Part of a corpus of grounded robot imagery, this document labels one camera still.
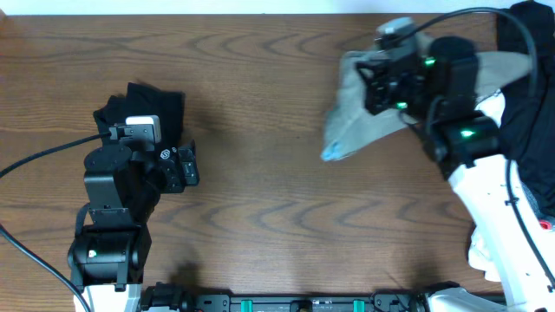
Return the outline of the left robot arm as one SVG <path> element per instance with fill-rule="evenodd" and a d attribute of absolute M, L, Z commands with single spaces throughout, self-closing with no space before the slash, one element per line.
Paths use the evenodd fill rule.
<path fill-rule="evenodd" d="M 84 160 L 88 194 L 75 222 L 68 252 L 76 300 L 87 311 L 192 311 L 194 300 L 180 286 L 144 288 L 152 238 L 147 222 L 167 193 L 199 183 L 196 146 L 146 151 L 142 145 L 105 145 Z"/>

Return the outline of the khaki green shorts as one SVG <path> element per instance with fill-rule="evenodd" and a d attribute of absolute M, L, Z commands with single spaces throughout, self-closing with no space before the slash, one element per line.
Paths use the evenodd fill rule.
<path fill-rule="evenodd" d="M 449 119 L 461 120 L 482 111 L 500 124 L 506 106 L 500 90 L 531 73 L 530 57 L 505 51 L 478 52 L 476 56 L 479 67 L 474 92 L 477 99 L 467 109 L 452 108 Z M 365 50 L 352 50 L 342 56 L 336 104 L 327 113 L 323 124 L 322 160 L 345 159 L 406 126 L 393 108 L 371 114 L 364 106 L 365 84 L 356 72 L 356 63 L 384 59 L 385 56 L 375 46 Z"/>

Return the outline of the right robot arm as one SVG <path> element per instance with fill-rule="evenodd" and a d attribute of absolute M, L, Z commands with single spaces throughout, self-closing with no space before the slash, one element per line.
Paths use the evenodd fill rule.
<path fill-rule="evenodd" d="M 374 58 L 355 65 L 366 110 L 392 113 L 413 128 L 428 157 L 467 208 L 504 292 L 503 302 L 443 283 L 416 295 L 413 311 L 551 311 L 554 252 L 524 193 L 516 164 L 501 151 L 500 129 L 478 106 L 490 68 L 504 83 L 533 75 L 531 54 L 479 52 L 457 36 L 422 46 L 418 36 L 388 34 Z"/>

